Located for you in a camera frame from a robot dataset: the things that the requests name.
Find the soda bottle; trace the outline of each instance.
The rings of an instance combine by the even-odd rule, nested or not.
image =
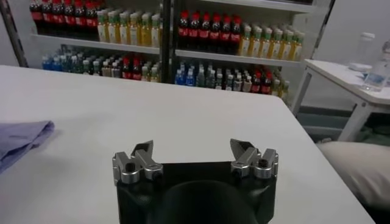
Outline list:
[[[64,16],[64,6],[61,0],[53,0],[53,21],[55,24],[55,32],[58,36],[63,36],[66,33],[66,23]]]
[[[37,0],[32,0],[30,3],[31,17],[34,20],[35,26],[37,27],[38,34],[44,34],[44,19],[42,15],[42,5]]]
[[[75,10],[74,17],[76,18],[76,30],[77,36],[85,38],[88,36],[87,32],[87,20],[85,19],[85,7],[80,0],[74,2]]]
[[[45,31],[46,34],[52,35],[54,34],[54,20],[53,20],[53,14],[52,14],[52,4],[49,2],[49,0],[42,0],[42,15],[43,15],[43,21],[45,23]]]
[[[241,18],[235,16],[233,19],[232,34],[230,35],[230,53],[236,55],[239,49],[239,43],[241,41]]]
[[[210,29],[210,42],[208,44],[208,50],[210,52],[216,52],[219,44],[219,33],[221,29],[221,17],[218,13],[214,13],[213,15],[213,24]]]
[[[202,51],[207,51],[209,33],[210,33],[210,15],[208,14],[208,12],[205,12],[205,15],[203,16],[203,23],[200,26],[200,31],[199,31],[199,49]]]
[[[193,50],[197,49],[199,28],[200,28],[199,12],[194,12],[190,23],[190,28],[188,30],[188,47],[190,49]]]
[[[180,14],[179,21],[179,39],[178,39],[178,48],[184,49],[187,47],[188,41],[188,11],[182,11]]]
[[[74,17],[74,6],[72,5],[72,0],[65,0],[65,8],[63,13],[65,15],[67,35],[75,37],[77,35],[76,18]]]
[[[87,21],[87,31],[91,40],[99,40],[98,33],[98,14],[96,13],[95,6],[92,2],[87,3],[87,11],[85,13]]]
[[[230,17],[224,15],[224,23],[221,28],[221,36],[219,37],[221,42],[219,43],[218,53],[229,54],[232,50],[229,46],[230,40]]]

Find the red label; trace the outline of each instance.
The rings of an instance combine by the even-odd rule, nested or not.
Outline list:
[[[184,37],[188,35],[188,29],[187,28],[179,28],[179,35]]]
[[[47,23],[53,23],[53,14],[44,13],[43,19]]]
[[[76,18],[76,24],[77,24],[78,26],[85,26],[85,25],[87,24],[87,21],[86,21],[86,19],[83,18],[83,17],[77,17],[77,18]]]
[[[201,38],[208,38],[208,30],[200,30],[199,31],[199,36]]]
[[[190,29],[190,32],[188,34],[190,37],[197,37],[197,30]]]
[[[91,26],[91,27],[97,27],[98,24],[97,24],[97,19],[87,19],[87,26]]]
[[[32,12],[31,16],[33,20],[43,20],[43,15],[40,12]]]
[[[263,93],[263,94],[270,94],[271,93],[271,87],[270,86],[262,86],[261,87],[261,93]]]
[[[65,22],[69,25],[75,25],[76,18],[74,16],[65,16]]]
[[[210,39],[216,40],[219,38],[219,32],[210,32]]]
[[[230,39],[234,42],[239,42],[239,35],[238,34],[231,34]]]
[[[132,79],[132,73],[131,72],[122,72],[122,78]]]
[[[230,33],[221,33],[221,40],[228,41],[230,37]]]

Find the beverage display shelf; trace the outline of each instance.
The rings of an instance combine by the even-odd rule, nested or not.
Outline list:
[[[202,0],[207,2],[218,2],[233,5],[246,5],[251,7],[259,7],[266,9],[277,9],[297,13],[311,13],[315,10],[315,6],[281,1],[267,0]]]
[[[80,39],[73,39],[73,38],[53,37],[53,36],[39,35],[39,34],[32,34],[31,37],[44,44],[58,43],[58,44],[65,44],[65,45],[72,45],[72,46],[94,47],[100,49],[129,51],[129,52],[137,52],[137,53],[144,53],[144,54],[160,54],[160,48],[157,47],[143,47],[143,46],[134,46],[134,45],[126,45],[126,44],[114,44],[114,43],[80,40]]]
[[[299,61],[243,57],[243,56],[236,56],[236,55],[215,54],[215,53],[198,52],[198,51],[176,50],[175,54],[176,56],[179,57],[201,58],[201,59],[210,59],[210,60],[218,60],[218,61],[231,61],[231,62],[249,63],[249,64],[256,64],[256,65],[271,65],[271,66],[286,66],[286,67],[301,66]]]

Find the water bottle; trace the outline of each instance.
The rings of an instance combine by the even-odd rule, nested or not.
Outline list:
[[[380,92],[390,74],[390,40],[382,47],[382,56],[372,67],[371,72],[364,80],[362,89]]]

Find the white side table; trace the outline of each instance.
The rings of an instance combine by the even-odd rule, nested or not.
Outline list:
[[[338,138],[339,141],[353,141],[371,113],[390,113],[390,88],[383,88],[379,93],[365,91],[360,88],[363,84],[363,75],[360,72],[352,71],[344,65],[326,61],[306,59],[304,63],[305,73],[291,106],[293,115],[297,115],[310,80],[314,75],[323,76],[345,89],[356,103],[348,123]]]

